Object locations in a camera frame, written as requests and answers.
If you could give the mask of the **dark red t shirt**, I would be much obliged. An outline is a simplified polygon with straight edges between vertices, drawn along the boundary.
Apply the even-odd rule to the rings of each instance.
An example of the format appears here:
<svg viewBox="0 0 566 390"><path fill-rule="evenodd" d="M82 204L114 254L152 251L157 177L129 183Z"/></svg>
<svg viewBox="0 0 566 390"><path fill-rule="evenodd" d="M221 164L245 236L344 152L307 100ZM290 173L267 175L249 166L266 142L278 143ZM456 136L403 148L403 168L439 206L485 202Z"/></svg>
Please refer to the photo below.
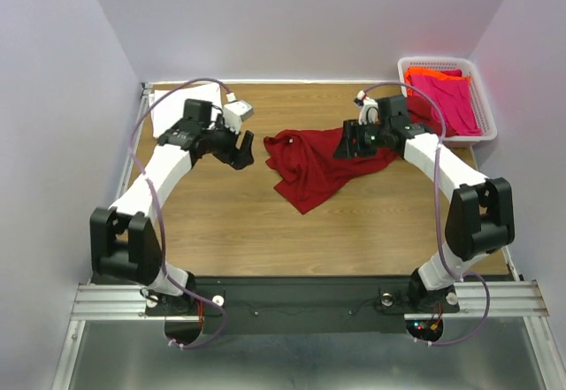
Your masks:
<svg viewBox="0 0 566 390"><path fill-rule="evenodd" d="M283 130L264 138L267 166L277 172L274 189L301 214L315 209L351 180L381 172L400 158L390 149L371 157L339 159L333 156L342 129Z"/></svg>

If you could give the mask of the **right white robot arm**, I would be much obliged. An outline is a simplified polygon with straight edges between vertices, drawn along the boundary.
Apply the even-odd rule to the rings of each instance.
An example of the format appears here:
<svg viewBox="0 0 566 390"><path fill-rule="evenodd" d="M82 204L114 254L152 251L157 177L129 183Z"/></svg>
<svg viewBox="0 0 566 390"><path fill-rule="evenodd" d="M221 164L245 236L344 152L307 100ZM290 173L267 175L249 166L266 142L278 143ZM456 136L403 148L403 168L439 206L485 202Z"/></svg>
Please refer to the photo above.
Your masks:
<svg viewBox="0 0 566 390"><path fill-rule="evenodd" d="M428 310L485 257L515 239L510 183L490 179L464 163L425 123L412 120L404 96L371 99L359 92L357 119L343 124L334 157L366 158L390 149L414 165L434 185L434 195L449 203L445 219L436 218L438 248L409 279L407 300Z"/></svg>

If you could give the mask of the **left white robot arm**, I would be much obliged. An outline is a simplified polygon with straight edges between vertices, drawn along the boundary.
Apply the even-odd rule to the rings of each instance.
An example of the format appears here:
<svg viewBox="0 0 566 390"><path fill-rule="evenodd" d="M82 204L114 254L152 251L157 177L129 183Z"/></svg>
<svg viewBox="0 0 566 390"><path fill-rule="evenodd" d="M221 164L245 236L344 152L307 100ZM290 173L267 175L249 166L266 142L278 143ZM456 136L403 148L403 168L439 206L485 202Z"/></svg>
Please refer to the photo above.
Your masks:
<svg viewBox="0 0 566 390"><path fill-rule="evenodd" d="M157 139L153 154L129 189L89 220L92 269L166 296L176 313L196 306L195 276L166 260L163 205L196 162L214 156L234 170L253 164L254 135L242 131L252 106L232 100L222 107L187 99L181 117Z"/></svg>

